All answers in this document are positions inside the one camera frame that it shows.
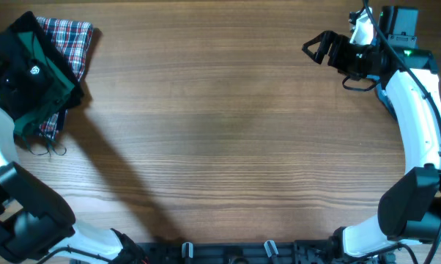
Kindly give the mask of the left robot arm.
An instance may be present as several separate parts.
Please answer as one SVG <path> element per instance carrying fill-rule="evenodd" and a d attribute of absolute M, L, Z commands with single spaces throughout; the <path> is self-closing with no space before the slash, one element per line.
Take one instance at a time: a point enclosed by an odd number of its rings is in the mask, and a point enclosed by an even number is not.
<path fill-rule="evenodd" d="M 0 256 L 11 263 L 146 263 L 127 235 L 79 221 L 67 202 L 18 160 L 14 122 L 0 108 Z"/>

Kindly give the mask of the black shirt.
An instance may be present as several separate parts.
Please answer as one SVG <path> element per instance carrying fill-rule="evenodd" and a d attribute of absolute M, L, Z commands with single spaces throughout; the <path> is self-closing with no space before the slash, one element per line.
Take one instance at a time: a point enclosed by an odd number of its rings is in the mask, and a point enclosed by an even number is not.
<path fill-rule="evenodd" d="M 0 34 L 0 107 L 14 120 L 41 105 L 54 83 L 16 34 Z"/>

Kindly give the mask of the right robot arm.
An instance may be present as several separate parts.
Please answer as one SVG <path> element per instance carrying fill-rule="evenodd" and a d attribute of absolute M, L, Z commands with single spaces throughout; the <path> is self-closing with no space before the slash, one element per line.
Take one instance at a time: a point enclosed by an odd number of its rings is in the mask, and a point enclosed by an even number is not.
<path fill-rule="evenodd" d="M 418 47 L 417 22 L 414 7 L 384 6 L 374 17 L 364 4 L 349 15 L 350 35 L 324 31 L 303 45 L 346 80 L 371 82 L 404 147 L 404 176 L 382 195 L 375 216 L 334 232 L 326 261 L 383 263 L 392 251 L 418 244 L 429 245 L 432 260 L 441 244 L 440 80 L 433 53 Z"/>

